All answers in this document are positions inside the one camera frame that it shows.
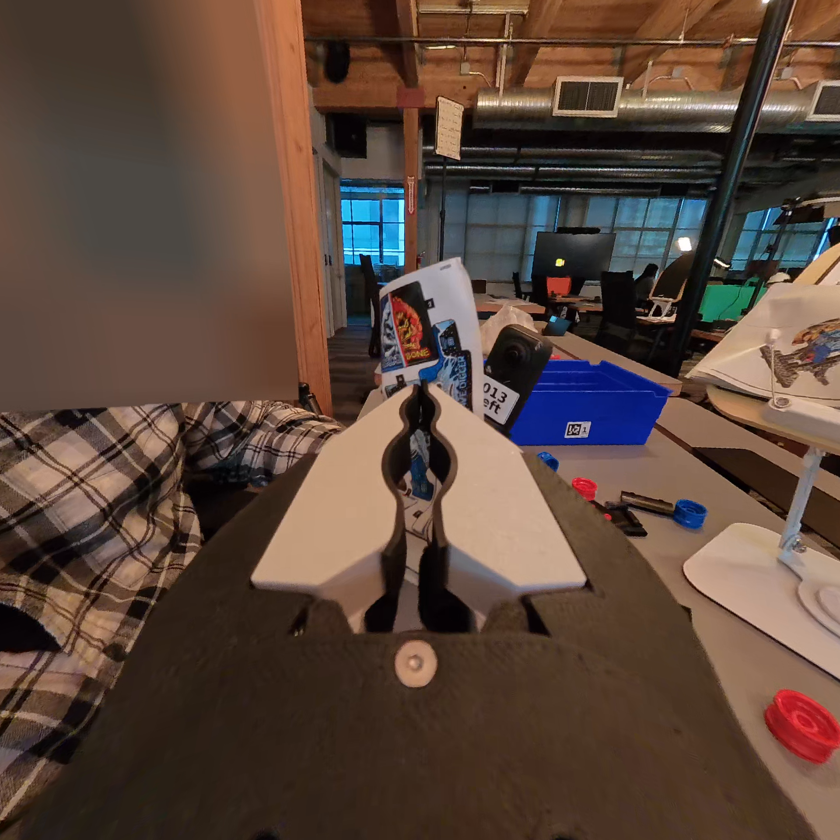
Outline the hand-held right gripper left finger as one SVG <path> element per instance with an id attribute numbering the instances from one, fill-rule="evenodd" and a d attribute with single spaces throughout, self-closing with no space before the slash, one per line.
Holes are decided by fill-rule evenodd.
<path id="1" fill-rule="evenodd" d="M 418 397 L 399 391 L 324 445 L 251 575 L 256 589 L 336 602 L 356 630 L 394 629 Z"/>

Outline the white air vent grille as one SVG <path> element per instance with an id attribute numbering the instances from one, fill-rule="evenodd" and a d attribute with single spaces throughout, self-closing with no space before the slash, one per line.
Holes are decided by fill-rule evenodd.
<path id="1" fill-rule="evenodd" d="M 623 89 L 623 77 L 557 77 L 553 88 L 552 116 L 615 119 Z"/>
<path id="2" fill-rule="evenodd" d="M 839 80 L 819 80 L 812 85 L 812 99 L 805 115 L 806 122 L 839 122 Z"/>

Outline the white book stand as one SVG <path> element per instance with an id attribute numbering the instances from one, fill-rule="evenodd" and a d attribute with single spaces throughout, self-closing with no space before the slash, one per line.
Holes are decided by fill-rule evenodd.
<path id="1" fill-rule="evenodd" d="M 825 454 L 808 445 L 781 533 L 733 523 L 682 570 L 699 593 L 838 679 L 838 561 L 808 547 L 802 537 Z"/>

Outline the green screen cloth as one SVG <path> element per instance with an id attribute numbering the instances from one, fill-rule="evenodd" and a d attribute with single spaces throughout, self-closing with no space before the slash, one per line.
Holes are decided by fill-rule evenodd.
<path id="1" fill-rule="evenodd" d="M 741 285 L 707 283 L 699 309 L 699 322 L 712 323 L 719 320 L 739 320 L 743 310 L 749 307 L 755 289 L 759 289 L 757 300 L 767 291 L 756 283 Z"/>

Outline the open instruction booklet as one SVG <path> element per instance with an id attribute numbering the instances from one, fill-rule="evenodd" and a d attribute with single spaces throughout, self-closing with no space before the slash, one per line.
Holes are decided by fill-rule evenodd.
<path id="1" fill-rule="evenodd" d="M 779 284 L 688 373 L 769 399 L 839 406 L 839 287 Z"/>

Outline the white sticker sheet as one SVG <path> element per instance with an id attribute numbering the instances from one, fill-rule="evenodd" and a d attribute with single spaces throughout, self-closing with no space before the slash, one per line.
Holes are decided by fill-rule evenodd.
<path id="1" fill-rule="evenodd" d="M 480 328 L 469 277 L 451 259 L 394 281 L 381 291 L 381 372 L 384 397 L 396 400 L 404 428 L 380 458 L 391 500 L 402 507 L 406 557 L 414 569 L 434 542 L 438 496 L 454 513 L 478 510 L 467 501 L 480 445 L 498 441 L 474 407 L 483 386 Z"/>

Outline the person's plaid shirt torso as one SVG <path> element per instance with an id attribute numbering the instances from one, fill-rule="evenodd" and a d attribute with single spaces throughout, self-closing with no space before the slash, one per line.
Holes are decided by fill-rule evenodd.
<path id="1" fill-rule="evenodd" d="M 74 756 L 201 546 L 181 404 L 2 414 L 2 811 Z"/>

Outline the black office chair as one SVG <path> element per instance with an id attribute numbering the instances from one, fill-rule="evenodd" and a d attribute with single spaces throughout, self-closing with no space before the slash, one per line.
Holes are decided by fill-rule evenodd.
<path id="1" fill-rule="evenodd" d="M 625 354 L 637 336 L 636 292 L 631 271 L 604 271 L 601 278 L 602 316 L 595 343 Z"/>

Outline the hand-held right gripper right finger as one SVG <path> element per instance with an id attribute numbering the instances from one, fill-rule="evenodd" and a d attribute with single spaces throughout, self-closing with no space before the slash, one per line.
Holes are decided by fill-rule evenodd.
<path id="1" fill-rule="evenodd" d="M 473 631 L 478 616 L 587 578 L 519 447 L 435 385 L 423 387 L 440 482 L 423 553 L 423 625 Z"/>

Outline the white sign board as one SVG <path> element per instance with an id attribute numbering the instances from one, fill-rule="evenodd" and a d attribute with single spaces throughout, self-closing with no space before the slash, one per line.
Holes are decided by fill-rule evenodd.
<path id="1" fill-rule="evenodd" d="M 456 100 L 436 98 L 434 153 L 452 161 L 461 159 L 465 106 Z"/>

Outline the blue storage bin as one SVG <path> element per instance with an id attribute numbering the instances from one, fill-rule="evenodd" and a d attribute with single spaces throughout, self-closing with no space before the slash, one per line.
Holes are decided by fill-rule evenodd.
<path id="1" fill-rule="evenodd" d="M 551 359 L 509 437 L 519 446 L 645 445 L 670 396 L 610 362 Z"/>

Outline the large black monitor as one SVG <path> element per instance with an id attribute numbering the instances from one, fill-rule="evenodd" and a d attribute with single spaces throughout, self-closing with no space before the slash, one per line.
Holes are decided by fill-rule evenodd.
<path id="1" fill-rule="evenodd" d="M 538 232 L 532 257 L 532 277 L 570 277 L 600 281 L 610 267 L 616 234 Z"/>

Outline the wooden support post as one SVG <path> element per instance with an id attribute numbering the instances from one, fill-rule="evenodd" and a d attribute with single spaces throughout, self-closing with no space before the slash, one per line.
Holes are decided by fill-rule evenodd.
<path id="1" fill-rule="evenodd" d="M 301 3 L 256 1 L 283 191 L 299 382 L 333 414 Z"/>

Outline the silver air duct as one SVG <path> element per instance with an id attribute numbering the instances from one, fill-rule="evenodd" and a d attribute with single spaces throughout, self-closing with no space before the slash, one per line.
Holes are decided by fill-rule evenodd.
<path id="1" fill-rule="evenodd" d="M 763 102 L 758 133 L 838 133 L 839 122 L 806 122 L 812 85 L 787 89 L 772 85 Z M 472 110 L 478 129 L 594 130 L 666 133 L 727 133 L 739 105 L 739 91 L 625 92 L 617 118 L 555 118 L 550 88 L 523 88 L 499 98 L 482 91 Z"/>

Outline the black support pole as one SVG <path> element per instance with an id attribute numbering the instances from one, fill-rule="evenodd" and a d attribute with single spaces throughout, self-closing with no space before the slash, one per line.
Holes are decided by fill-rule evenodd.
<path id="1" fill-rule="evenodd" d="M 770 87 L 795 10 L 795 1 L 773 1 L 763 17 L 748 75 L 734 115 L 721 173 L 711 198 L 699 243 L 679 302 L 671 340 L 664 358 L 664 373 L 678 378 L 690 335 L 704 297 L 714 258 L 728 225 L 731 204 L 739 186 L 763 102 Z"/>

